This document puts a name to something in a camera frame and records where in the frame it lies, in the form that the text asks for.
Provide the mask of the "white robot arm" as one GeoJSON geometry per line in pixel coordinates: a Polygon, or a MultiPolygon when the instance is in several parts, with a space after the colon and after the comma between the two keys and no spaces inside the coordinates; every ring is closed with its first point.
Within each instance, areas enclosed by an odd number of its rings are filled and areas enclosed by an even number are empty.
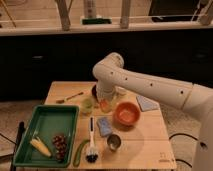
{"type": "Polygon", "coordinates": [[[111,100],[119,86],[191,114],[201,123],[192,171],[213,171],[213,88],[125,70],[116,52],[96,63],[92,73],[98,99],[111,100]]]}

